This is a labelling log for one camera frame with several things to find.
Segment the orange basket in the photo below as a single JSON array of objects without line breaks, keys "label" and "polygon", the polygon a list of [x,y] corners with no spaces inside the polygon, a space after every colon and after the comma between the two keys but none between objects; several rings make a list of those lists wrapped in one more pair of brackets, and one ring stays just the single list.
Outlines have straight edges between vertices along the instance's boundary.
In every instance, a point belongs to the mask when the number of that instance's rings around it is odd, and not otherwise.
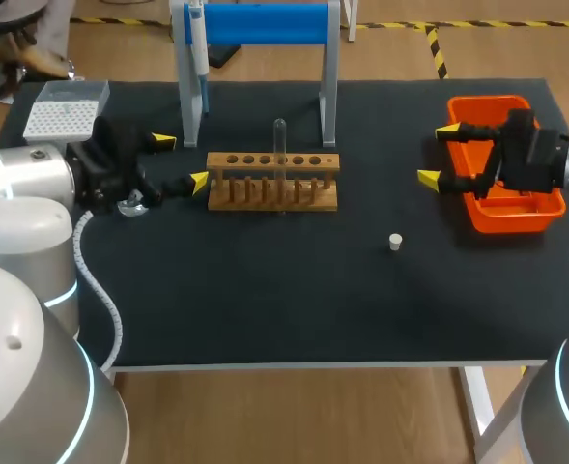
[{"label": "orange basket", "polygon": [[[499,126],[514,108],[530,106],[516,95],[454,97],[447,103],[448,124]],[[493,143],[448,142],[447,146],[456,174],[470,177],[483,172]],[[533,193],[494,185],[487,198],[476,200],[472,193],[464,196],[473,226],[484,234],[542,232],[565,213],[565,202],[558,188],[552,193]]]}]

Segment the wooden test tube rack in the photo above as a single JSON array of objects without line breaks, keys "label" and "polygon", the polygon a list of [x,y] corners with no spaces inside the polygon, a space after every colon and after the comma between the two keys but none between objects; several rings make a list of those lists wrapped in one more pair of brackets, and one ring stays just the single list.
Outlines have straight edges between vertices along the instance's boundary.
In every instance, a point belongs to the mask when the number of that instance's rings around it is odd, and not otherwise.
[{"label": "wooden test tube rack", "polygon": [[[336,154],[286,155],[283,165],[285,181],[270,179],[279,165],[270,153],[210,152],[207,169],[215,176],[209,195],[210,210],[228,211],[336,211],[337,185],[333,180],[340,171],[340,157]],[[224,171],[256,173],[224,179]],[[316,174],[311,180],[302,180],[299,174]]]}]

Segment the small white cap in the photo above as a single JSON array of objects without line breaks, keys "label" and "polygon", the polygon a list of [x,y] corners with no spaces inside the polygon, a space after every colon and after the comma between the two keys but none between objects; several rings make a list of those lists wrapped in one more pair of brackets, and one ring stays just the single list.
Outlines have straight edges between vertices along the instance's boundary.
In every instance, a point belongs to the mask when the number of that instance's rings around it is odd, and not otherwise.
[{"label": "small white cap", "polygon": [[400,249],[400,245],[402,244],[402,236],[400,234],[391,234],[389,236],[389,248],[392,251],[397,251]]}]

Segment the wooden floor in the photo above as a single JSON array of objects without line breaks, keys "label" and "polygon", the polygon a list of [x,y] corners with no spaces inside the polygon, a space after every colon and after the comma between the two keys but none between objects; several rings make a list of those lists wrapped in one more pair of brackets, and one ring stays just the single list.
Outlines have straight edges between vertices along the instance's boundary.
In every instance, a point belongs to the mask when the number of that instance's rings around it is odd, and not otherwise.
[{"label": "wooden floor", "polygon": [[[569,20],[569,0],[359,0],[359,21]],[[167,21],[166,0],[131,7],[78,0],[75,15]],[[569,29],[440,29],[451,78],[546,77],[569,124]],[[74,25],[71,58],[87,78],[175,80],[165,31]],[[343,79],[436,79],[423,34],[359,30],[342,43]],[[221,80],[318,79],[320,49],[245,47]],[[0,105],[0,125],[7,108]],[[486,369],[495,408],[518,368]],[[119,379],[132,425],[130,464],[472,462],[449,369],[131,374]],[[521,462],[515,450],[505,462]]]}]

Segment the black table surface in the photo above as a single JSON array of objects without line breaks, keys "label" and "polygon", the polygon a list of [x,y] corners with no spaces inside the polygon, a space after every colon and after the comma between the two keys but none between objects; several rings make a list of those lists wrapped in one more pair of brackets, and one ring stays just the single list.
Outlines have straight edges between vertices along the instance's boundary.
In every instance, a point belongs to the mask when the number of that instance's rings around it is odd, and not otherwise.
[{"label": "black table surface", "polygon": [[[0,147],[22,143],[40,87],[17,96]],[[210,212],[208,193],[147,215],[96,217],[82,247],[124,322],[118,366],[543,360],[569,333],[569,207],[543,234],[482,236],[462,198],[419,168],[450,165],[434,141],[457,95],[517,94],[566,129],[543,80],[341,82],[336,213]],[[209,151],[321,148],[318,85],[213,83],[199,147],[142,159],[156,182],[205,169]],[[111,83],[105,114],[183,139],[177,86]],[[388,237],[404,237],[397,253]],[[99,361],[105,309],[79,286],[80,340]]]}]

